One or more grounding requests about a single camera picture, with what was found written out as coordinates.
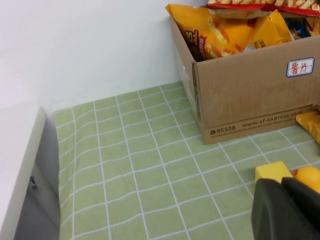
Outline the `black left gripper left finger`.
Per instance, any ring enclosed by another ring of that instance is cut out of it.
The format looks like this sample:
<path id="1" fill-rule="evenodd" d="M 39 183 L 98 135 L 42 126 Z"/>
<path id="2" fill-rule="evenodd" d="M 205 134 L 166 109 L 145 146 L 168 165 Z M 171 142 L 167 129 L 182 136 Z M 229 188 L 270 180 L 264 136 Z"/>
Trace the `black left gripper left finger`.
<path id="1" fill-rule="evenodd" d="M 251 213 L 255 240 L 318 240 L 320 224 L 312 224 L 286 189 L 273 179 L 256 182 Z"/>

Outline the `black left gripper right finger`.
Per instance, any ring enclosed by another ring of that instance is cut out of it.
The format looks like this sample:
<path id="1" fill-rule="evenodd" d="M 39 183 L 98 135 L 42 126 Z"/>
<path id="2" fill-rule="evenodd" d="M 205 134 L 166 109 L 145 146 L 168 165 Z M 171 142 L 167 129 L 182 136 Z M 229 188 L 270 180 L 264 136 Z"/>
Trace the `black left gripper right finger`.
<path id="1" fill-rule="evenodd" d="M 292 178 L 284 177 L 281 185 L 293 198 L 300 211 L 312 224 L 320 223 L 320 194 L 305 185 L 304 183 Z"/>

